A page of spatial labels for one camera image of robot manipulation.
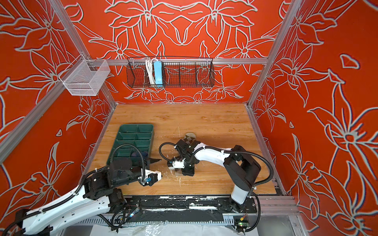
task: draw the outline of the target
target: black cable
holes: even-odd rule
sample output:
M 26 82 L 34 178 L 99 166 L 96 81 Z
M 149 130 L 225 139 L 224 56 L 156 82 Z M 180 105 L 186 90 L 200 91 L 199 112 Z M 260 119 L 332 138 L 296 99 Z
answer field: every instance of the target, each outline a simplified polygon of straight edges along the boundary
M 170 142 L 162 143 L 162 144 L 160 145 L 160 147 L 159 147 L 159 153 L 160 153 L 161 157 L 164 158 L 164 159 L 166 159 L 167 161 L 174 161 L 175 158 L 168 159 L 168 158 L 166 158 L 166 157 L 163 155 L 163 153 L 161 152 L 161 148 L 162 148 L 164 145 L 167 145 L 167 144 L 172 145 L 172 146 L 176 146 L 176 144 L 174 144 L 174 143 L 170 143 Z
M 110 155 L 110 162 L 113 162 L 114 154 L 116 153 L 116 151 L 118 149 L 120 149 L 121 147 L 124 147 L 124 146 L 130 146 L 130 147 L 134 148 L 138 152 L 139 156 L 141 157 L 141 159 L 142 159 L 142 178 L 144 180 L 144 178 L 146 177 L 146 166 L 144 164 L 144 157 L 143 157 L 141 151 L 136 146 L 128 144 L 128 143 L 119 145 L 118 147 L 116 147 L 116 149 L 114 149 L 113 153 Z
M 82 177 L 82 179 L 81 179 L 81 181 L 80 181 L 80 184 L 78 185 L 77 189 L 75 190 L 75 193 L 72 194 L 72 195 L 70 195 L 68 198 L 66 198 L 66 199 L 64 199 L 64 200 L 62 200 L 62 201 L 60 201 L 60 202 L 58 202 L 58 203 L 56 203 L 56 204 L 54 204 L 54 205 L 52 205 L 52 206 L 50 206 L 50 207 L 46 207 L 46 208 L 42 209 L 42 211 L 35 211 L 35 212 L 33 212 L 33 213 L 27 214 L 27 215 L 25 215 L 24 217 L 22 217 L 20 220 L 18 220 L 18 221 L 14 221 L 13 223 L 11 223 L 8 227 L 6 227 L 6 228 L 4 229 L 4 231 L 3 231 L 3 233 L 2 233 L 2 236 L 6 236 L 7 233 L 8 233 L 8 231 L 9 231 L 13 226 L 15 226 L 16 224 L 18 224 L 18 223 L 20 223 L 20 222 L 26 220 L 27 218 L 30 218 L 30 217 L 32 217 L 32 216 L 36 216 L 36 215 L 38 215 L 38 214 L 41 214 L 42 212 L 46 212 L 46 211 L 49 211 L 49 210 L 51 210 L 51 209 L 54 209 L 54 208 L 56 208 L 56 207 L 58 207 L 58 206 L 60 206 L 60 205 L 62 205 L 62 204 L 64 204 L 64 203 L 68 202 L 69 200 L 71 200 L 74 196 L 76 196 L 76 195 L 79 193 L 81 187 L 84 185 L 84 182 L 85 182 L 85 180 L 88 178 L 88 176 L 90 176 L 91 174 L 93 174 L 93 173 L 96 172 L 96 171 L 101 171 L 103 168 L 105 168 L 105 167 L 102 167 L 102 168 L 99 169 L 99 170 L 93 170 L 93 171 L 90 171 L 90 172 L 88 172 L 87 174 L 83 175 L 83 177 Z
M 121 209 L 121 210 L 119 210 L 119 211 L 117 211 L 114 215 L 113 215 L 113 217 L 112 217 L 112 219 L 111 219 L 111 223 L 112 223 L 112 225 L 114 225 L 114 218 L 116 217 L 116 215 L 118 214 L 118 213 L 120 213 L 120 212 L 123 212 L 123 214 L 122 214 L 122 220 L 121 220 L 121 222 L 119 223 L 119 225 L 118 226 L 116 226 L 117 228 L 120 228 L 122 225 L 123 225 L 123 223 L 125 222 L 125 217 L 126 217 L 126 211 L 125 211 L 125 209 Z
M 197 150 L 195 150 L 192 154 L 192 157 L 194 157 L 194 155 L 201 151 L 201 150 L 204 150 L 204 149 L 213 149 L 213 150 L 216 150 L 216 151 L 223 151 L 224 153 L 226 154 L 249 154 L 251 156 L 254 156 L 254 157 L 257 157 L 259 158 L 260 160 L 262 160 L 266 166 L 268 167 L 269 169 L 269 176 L 264 179 L 264 180 L 261 180 L 261 181 L 258 181 L 254 184 L 254 186 L 257 186 L 257 185 L 260 185 L 260 184 L 265 184 L 265 183 L 268 183 L 272 178 L 273 178 L 273 174 L 274 174 L 274 171 L 273 171 L 273 167 L 270 165 L 269 161 L 266 160 L 264 157 L 256 154 L 256 153 L 253 153 L 253 152 L 250 152 L 250 151 L 234 151 L 234 150 L 223 150 L 223 149 L 220 149 L 220 148 L 216 148 L 216 147 L 212 147 L 212 146 L 205 146 L 205 147 L 201 147 Z
M 252 231 L 254 230 L 256 227 L 257 227 L 257 224 L 259 223 L 260 221 L 260 216 L 261 216 L 261 206 L 260 206 L 260 200 L 259 200 L 259 197 L 257 196 L 257 194 L 255 194 L 254 192 L 251 193 L 253 196 L 255 196 L 256 198 L 256 201 L 257 201 L 257 206 L 259 207 L 258 211 L 257 211 L 257 219 L 256 219 L 256 222 L 255 224 L 249 228 L 249 229 L 246 229 L 245 231 L 246 232 L 249 232 L 249 231 Z
M 123 212 L 123 214 L 122 214 L 122 220 L 121 220 L 121 222 L 119 223 L 119 225 L 115 226 L 115 225 L 114 225 L 114 218 L 115 218 L 116 215 L 117 215 L 118 213 L 120 213 L 121 211 Z M 117 212 L 112 216 L 112 219 L 111 219 L 110 221 L 108 221 L 108 219 L 106 219 L 106 217 L 103 216 L 102 214 L 98 214 L 98 216 L 99 216 L 101 219 L 103 219 L 103 220 L 105 221 L 105 223 L 106 223 L 106 224 L 107 224 L 112 230 L 117 230 L 117 229 L 121 228 L 122 225 L 123 225 L 124 223 L 126 223 L 126 222 L 129 220 L 129 218 L 131 218 L 131 217 L 129 217 L 129 213 L 126 214 L 125 209 L 121 209 L 121 210 L 117 211 Z

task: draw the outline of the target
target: black metal base plate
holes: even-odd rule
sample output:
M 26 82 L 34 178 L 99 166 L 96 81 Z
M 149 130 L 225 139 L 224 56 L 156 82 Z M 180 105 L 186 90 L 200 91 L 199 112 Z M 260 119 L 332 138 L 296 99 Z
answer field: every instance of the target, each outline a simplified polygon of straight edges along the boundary
M 245 206 L 241 211 L 235 211 L 232 209 L 230 204 L 229 197 L 219 197 L 217 198 L 217 205 L 218 205 L 218 212 L 219 213 L 257 213 L 255 201 L 253 198 L 246 198 L 245 199 Z

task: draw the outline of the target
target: blue object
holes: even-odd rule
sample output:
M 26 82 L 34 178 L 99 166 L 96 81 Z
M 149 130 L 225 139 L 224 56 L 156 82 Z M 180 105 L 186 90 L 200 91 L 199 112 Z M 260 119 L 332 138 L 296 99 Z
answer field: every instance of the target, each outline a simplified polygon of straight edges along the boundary
M 141 154 L 143 157 L 147 157 L 148 156 L 148 151 L 141 151 Z M 131 154 L 131 157 L 140 157 L 139 154 L 137 152 L 133 152 Z
M 155 71 L 155 84 L 162 85 L 163 84 L 163 77 L 161 75 L 161 62 L 154 62 L 153 69 Z

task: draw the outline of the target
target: red wallpaper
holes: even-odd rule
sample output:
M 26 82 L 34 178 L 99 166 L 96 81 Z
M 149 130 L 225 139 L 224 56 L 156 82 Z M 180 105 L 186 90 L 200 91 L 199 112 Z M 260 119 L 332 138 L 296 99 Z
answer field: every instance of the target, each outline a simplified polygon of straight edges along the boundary
M 77 185 L 109 112 L 102 92 L 62 93 L 1 164 L 0 228 L 18 209 L 42 206 Z
M 0 142 L 77 57 L 47 0 L 0 3 Z
M 304 1 L 253 104 L 311 235 L 378 232 L 377 22 L 376 1 Z
M 46 0 L 1 1 L 0 41 L 1 142 L 78 53 Z M 101 92 L 61 94 L 0 165 L 0 231 L 76 186 L 109 112 Z
M 288 0 L 62 0 L 91 56 L 256 58 L 268 56 Z M 122 66 L 107 86 L 119 103 L 245 102 L 261 65 L 216 67 L 210 89 L 132 89 Z

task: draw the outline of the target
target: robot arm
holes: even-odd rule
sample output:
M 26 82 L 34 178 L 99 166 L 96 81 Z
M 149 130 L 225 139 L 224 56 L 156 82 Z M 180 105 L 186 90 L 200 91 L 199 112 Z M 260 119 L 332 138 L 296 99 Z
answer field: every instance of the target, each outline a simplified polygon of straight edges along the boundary
M 119 212 L 126 202 L 116 187 L 135 181 L 152 186 L 161 180 L 159 171 L 144 172 L 142 176 L 142 168 L 133 166 L 130 159 L 115 160 L 109 166 L 91 171 L 81 184 L 60 198 L 34 210 L 19 210 L 14 223 L 21 230 L 16 235 L 48 235 L 98 214 Z M 4 236 L 11 227 L 4 230 Z
M 239 145 L 234 148 L 220 149 L 206 146 L 199 141 L 187 144 L 185 141 L 179 140 L 175 149 L 180 153 L 180 157 L 168 161 L 167 164 L 169 168 L 181 168 L 183 175 L 193 176 L 194 165 L 202 160 L 225 167 L 235 184 L 231 199 L 239 205 L 244 203 L 247 195 L 255 186 L 256 178 L 261 170 L 259 163 L 251 156 L 254 153 L 247 152 Z

